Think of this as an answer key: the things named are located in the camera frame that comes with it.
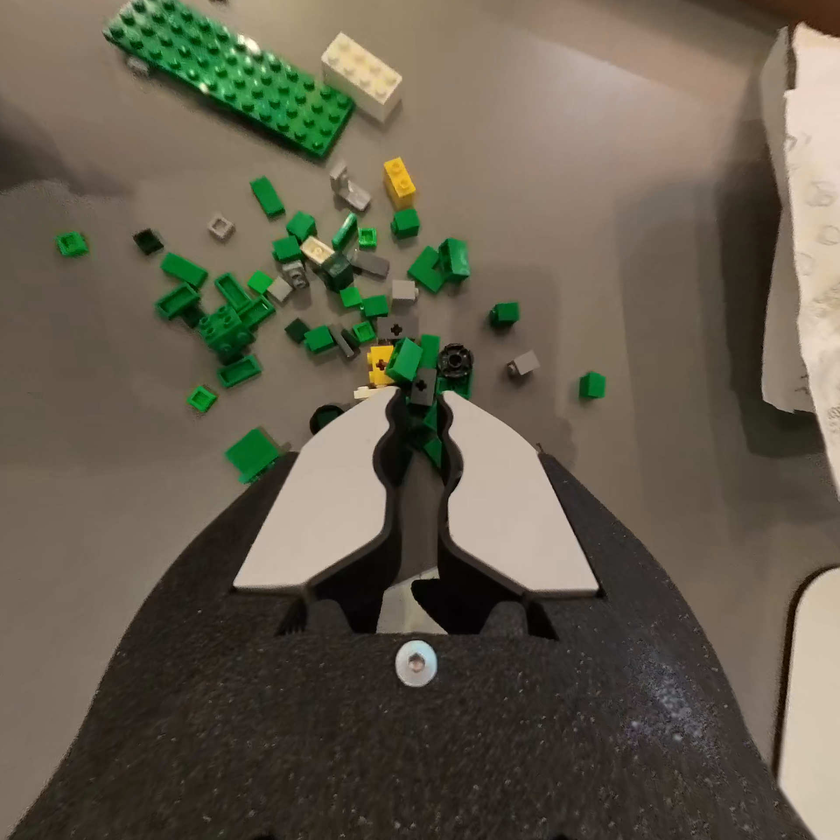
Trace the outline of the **yellow brick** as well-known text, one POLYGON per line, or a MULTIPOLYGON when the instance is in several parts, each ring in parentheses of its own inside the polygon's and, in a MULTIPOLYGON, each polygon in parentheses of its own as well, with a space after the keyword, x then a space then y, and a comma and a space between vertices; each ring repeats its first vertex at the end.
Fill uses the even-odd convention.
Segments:
POLYGON ((402 158, 397 157, 384 163, 383 183, 396 209, 414 205, 417 191, 402 158))

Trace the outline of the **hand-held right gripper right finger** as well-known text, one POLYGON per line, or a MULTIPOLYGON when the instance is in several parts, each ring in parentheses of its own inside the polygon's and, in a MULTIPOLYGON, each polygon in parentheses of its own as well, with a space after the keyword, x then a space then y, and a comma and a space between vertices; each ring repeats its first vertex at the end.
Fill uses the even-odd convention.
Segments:
POLYGON ((515 596, 592 596, 595 573, 543 467, 512 427, 456 392, 439 399, 448 560, 515 596))

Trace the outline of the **green studded base plate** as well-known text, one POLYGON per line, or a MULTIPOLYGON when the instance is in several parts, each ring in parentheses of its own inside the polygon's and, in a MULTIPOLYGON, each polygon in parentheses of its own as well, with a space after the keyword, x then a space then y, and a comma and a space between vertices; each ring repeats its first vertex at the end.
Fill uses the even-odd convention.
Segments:
POLYGON ((183 2, 126 2, 102 33, 127 56, 314 159, 329 154, 355 111, 348 94, 183 2))

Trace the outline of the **white rectangular brick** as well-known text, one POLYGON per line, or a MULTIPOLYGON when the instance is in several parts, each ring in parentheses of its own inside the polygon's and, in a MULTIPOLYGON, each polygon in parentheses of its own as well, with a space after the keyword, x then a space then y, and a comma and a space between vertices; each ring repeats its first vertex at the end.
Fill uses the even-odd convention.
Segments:
POLYGON ((380 124, 402 100, 403 77, 345 33, 338 33, 325 49, 321 67, 326 84, 380 124))

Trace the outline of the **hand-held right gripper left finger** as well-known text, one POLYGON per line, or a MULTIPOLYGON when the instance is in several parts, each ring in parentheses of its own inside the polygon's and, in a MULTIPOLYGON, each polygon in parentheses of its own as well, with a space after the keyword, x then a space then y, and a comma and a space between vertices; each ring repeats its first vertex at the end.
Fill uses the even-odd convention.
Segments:
POLYGON ((302 448, 234 588, 372 601, 401 565, 403 393, 374 391, 302 448))

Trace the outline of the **pile of small green bricks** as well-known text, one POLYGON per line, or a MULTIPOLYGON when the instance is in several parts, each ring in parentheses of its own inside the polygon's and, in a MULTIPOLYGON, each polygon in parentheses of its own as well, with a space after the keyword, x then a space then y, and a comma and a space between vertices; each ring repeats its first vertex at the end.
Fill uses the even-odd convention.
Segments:
POLYGON ((229 257, 213 257, 208 270, 171 246, 150 228, 135 230, 141 218, 136 201, 117 196, 83 196, 68 185, 44 183, 38 196, 45 232, 38 243, 54 241, 55 257, 46 269, 52 282, 39 282, 39 294, 56 306, 49 316, 47 372, 38 375, 43 424, 28 431, 33 456, 42 466, 81 471, 94 465, 187 459, 207 437, 197 432, 212 409, 217 392, 243 389, 263 369, 259 333, 284 333, 285 342, 309 364, 368 350, 367 389, 390 385, 392 344, 413 343, 408 374, 397 374, 404 390, 420 388, 406 398, 417 446, 439 458, 434 409, 425 404, 441 392, 469 397, 475 369, 474 342, 463 349, 475 318, 453 316, 437 352, 438 339, 428 318, 423 328, 407 325, 416 304, 397 287, 413 294, 437 296, 460 306, 469 298, 468 246, 487 234, 507 256, 513 278, 498 281, 499 290, 533 300, 493 301, 483 317, 483 333, 493 341, 518 341, 516 322, 541 308, 549 294, 541 280, 522 279, 525 269, 544 256, 564 256, 571 242, 566 225, 552 224, 546 246, 536 247, 525 234, 537 218, 534 202, 501 204, 496 191, 456 191, 445 179, 440 196, 421 200, 419 208, 395 209, 388 217, 387 247, 406 263, 405 276, 392 276, 389 291, 361 290, 361 282, 385 276, 388 262, 376 248, 376 226, 348 215, 331 242, 310 201, 280 221, 273 234, 260 234, 258 248, 248 252, 248 277, 230 270, 229 257), (196 417, 186 423, 186 414, 196 417))

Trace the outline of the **white crumpled bag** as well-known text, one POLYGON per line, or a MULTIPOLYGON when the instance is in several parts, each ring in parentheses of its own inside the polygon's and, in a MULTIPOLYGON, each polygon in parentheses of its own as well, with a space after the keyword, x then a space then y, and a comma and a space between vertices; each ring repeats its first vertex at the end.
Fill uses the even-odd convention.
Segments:
POLYGON ((814 415, 839 488, 839 40, 780 30, 759 78, 780 198, 766 306, 766 403, 814 415))

